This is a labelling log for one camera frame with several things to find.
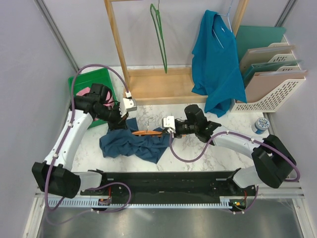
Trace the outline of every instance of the white marble surface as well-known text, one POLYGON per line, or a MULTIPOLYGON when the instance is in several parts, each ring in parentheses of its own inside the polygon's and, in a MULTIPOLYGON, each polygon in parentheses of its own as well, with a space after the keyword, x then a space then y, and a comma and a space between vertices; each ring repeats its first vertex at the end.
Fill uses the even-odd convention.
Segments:
MULTIPOLYGON (((120 67, 113 67, 120 75, 120 67)), ((123 86, 116 76, 111 73, 111 81, 117 98, 122 95, 123 86)), ((140 130, 154 129, 161 126, 161 119, 165 116, 175 116, 175 118, 185 119, 184 109, 188 104, 177 105, 152 105, 138 106, 136 118, 140 130)), ((218 122, 229 129, 256 136, 252 132, 251 124, 254 123, 262 113, 227 113, 221 118, 216 115, 205 114, 208 120, 218 122)), ((245 168, 253 164, 252 160, 237 152, 226 148, 210 146, 203 157, 194 163, 183 163, 177 160, 170 149, 164 152, 157 164, 144 161, 136 156, 120 156, 117 158, 103 157, 99 148, 99 138, 106 134, 107 124, 88 129, 77 150, 73 169, 74 172, 84 172, 87 170, 99 169, 107 172, 155 172, 155 171, 222 171, 245 168)), ((181 158, 191 160, 200 154, 204 147, 195 135, 187 135, 182 139, 175 139, 173 148, 181 158)))

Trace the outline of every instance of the beige folder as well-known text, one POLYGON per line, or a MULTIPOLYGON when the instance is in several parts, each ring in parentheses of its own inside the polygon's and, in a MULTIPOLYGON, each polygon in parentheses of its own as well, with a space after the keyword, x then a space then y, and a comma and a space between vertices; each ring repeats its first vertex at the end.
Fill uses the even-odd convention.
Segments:
POLYGON ((290 45, 248 49, 248 51, 245 53, 240 61, 240 71, 242 74, 244 74, 245 71, 248 70, 248 68, 251 66, 251 64, 269 62, 269 60, 275 55, 291 53, 291 50, 294 48, 294 45, 290 45))
POLYGON ((304 78, 307 70, 295 72, 257 72, 246 88, 248 103, 255 103, 287 79, 304 78))

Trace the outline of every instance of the gray floor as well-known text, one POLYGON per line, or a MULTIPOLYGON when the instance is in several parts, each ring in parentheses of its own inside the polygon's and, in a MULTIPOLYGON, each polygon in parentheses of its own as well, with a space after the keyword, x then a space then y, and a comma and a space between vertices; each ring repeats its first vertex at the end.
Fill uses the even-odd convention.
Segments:
MULTIPOLYGON (((64 221, 84 209, 59 208, 49 217, 64 221)), ((126 209, 88 213, 52 227, 42 221, 39 238, 302 238, 291 200, 257 200, 244 215, 215 209, 126 209)))

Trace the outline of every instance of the green plastic tray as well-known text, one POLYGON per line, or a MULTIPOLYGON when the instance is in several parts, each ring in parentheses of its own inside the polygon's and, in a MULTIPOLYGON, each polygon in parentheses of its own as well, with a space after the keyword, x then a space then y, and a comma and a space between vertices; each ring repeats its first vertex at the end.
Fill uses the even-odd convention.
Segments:
MULTIPOLYGON (((73 82, 73 78, 74 77, 70 77, 68 79, 69 91, 71 90, 71 84, 73 82)), ((93 83, 102 83, 103 85, 110 88, 112 90, 113 99, 116 100, 113 86, 112 86, 112 83, 110 80, 109 72, 106 68, 102 68, 102 69, 98 69, 98 70, 91 71, 88 73, 80 74, 77 77, 75 85, 74 85, 74 95, 76 95, 80 90, 82 90, 84 88, 87 88, 87 87, 91 88, 91 85, 93 83)), ((105 123, 106 123, 106 121, 104 121, 104 120, 95 120, 91 123, 89 128, 95 127, 97 125, 102 125, 105 123)))

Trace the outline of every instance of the teal shirt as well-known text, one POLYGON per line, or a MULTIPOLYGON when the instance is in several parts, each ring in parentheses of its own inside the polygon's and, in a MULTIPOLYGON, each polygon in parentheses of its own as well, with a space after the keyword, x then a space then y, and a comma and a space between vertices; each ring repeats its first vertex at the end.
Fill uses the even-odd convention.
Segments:
POLYGON ((192 54, 192 92, 208 95, 205 113, 221 117, 229 110, 231 99, 247 102, 236 40, 217 12, 205 12, 192 54))

